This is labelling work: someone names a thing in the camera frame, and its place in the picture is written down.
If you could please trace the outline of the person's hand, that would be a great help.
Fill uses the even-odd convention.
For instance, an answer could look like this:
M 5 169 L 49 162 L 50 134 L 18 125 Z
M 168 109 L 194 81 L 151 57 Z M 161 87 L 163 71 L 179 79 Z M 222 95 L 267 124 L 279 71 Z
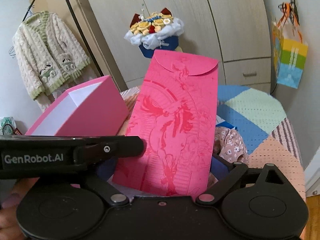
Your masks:
M 1 239 L 19 240 L 26 239 L 21 231 L 17 218 L 17 206 L 37 182 L 38 178 L 28 178 L 18 181 L 11 190 L 9 197 L 2 203 L 1 208 Z

